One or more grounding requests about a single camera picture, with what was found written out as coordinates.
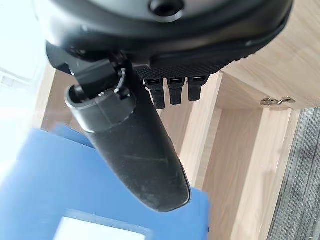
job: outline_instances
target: black plastic buckle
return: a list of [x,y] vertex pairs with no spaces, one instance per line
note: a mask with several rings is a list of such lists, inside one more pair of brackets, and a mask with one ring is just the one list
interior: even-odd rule
[[207,83],[209,76],[188,77],[189,101],[198,101],[201,96],[201,88]]
[[185,77],[175,77],[167,79],[170,92],[170,103],[172,105],[181,104],[182,88],[185,85],[185,80]]
[[155,109],[164,109],[166,107],[164,80],[163,79],[145,80],[145,85],[148,89],[150,89],[150,93],[153,98],[153,104],[155,106]]

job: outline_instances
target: wooden panel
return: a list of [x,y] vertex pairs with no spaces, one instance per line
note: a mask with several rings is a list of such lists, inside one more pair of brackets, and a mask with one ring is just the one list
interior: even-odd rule
[[33,127],[51,131],[57,123],[70,124],[72,113],[65,103],[66,89],[77,83],[73,76],[49,67],[38,93]]
[[33,128],[40,129],[42,126],[55,75],[56,70],[52,66],[47,65],[44,71],[43,80],[37,93],[36,104],[32,118]]
[[204,186],[207,169],[210,162],[210,156],[211,156],[212,148],[214,146],[214,142],[216,139],[221,114],[222,114],[222,110],[216,107],[213,111],[212,120],[209,126],[208,135],[206,137],[206,141],[204,144],[202,158],[200,161],[200,166],[199,166],[198,174],[197,174],[195,185],[194,185],[194,187],[199,190],[202,190]]
[[274,173],[271,193],[269,195],[269,200],[267,201],[267,205],[265,206],[265,212],[264,212],[261,229],[259,233],[259,238],[258,238],[259,240],[266,240],[268,237],[268,233],[270,230],[270,226],[272,223],[272,219],[273,219],[277,201],[278,201],[278,196],[284,180],[290,151],[294,141],[294,137],[295,137],[298,121],[299,121],[299,116],[300,116],[299,110],[291,112],[285,139],[284,139],[282,150],[280,153],[280,158],[278,161],[276,171]]
[[195,186],[215,109],[223,73],[210,76],[201,91],[201,99],[195,101],[187,124],[179,158],[191,186]]
[[262,99],[270,98],[267,94],[223,73],[216,107],[220,109],[262,109]]
[[203,184],[212,203],[209,239],[230,240],[263,110],[223,110]]
[[231,239],[259,239],[291,113],[291,109],[265,109],[262,113]]
[[181,104],[171,105],[169,89],[166,83],[164,86],[165,109],[160,110],[161,112],[158,110],[158,113],[160,114],[162,123],[173,142],[175,151],[179,156],[185,140],[185,134],[194,102],[188,100],[188,86],[185,85],[182,89]]
[[288,26],[267,47],[224,71],[273,97],[290,96],[294,109],[320,106],[320,4],[294,3]]

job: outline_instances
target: blue plastic file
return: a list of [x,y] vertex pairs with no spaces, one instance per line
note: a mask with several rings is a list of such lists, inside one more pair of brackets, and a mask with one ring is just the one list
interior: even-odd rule
[[71,140],[31,132],[0,187],[1,240],[52,240],[63,217],[142,233],[147,240],[208,238],[205,193],[192,189],[186,206],[155,212],[125,188],[95,149],[77,142],[79,133],[67,131],[56,133]]
[[87,147],[90,147],[93,149],[95,148],[86,136],[67,127],[66,125],[58,124],[55,127],[55,129],[53,130],[53,133],[60,136],[60,137],[65,138],[65,139],[68,139],[68,140],[74,141],[76,143],[85,145]]

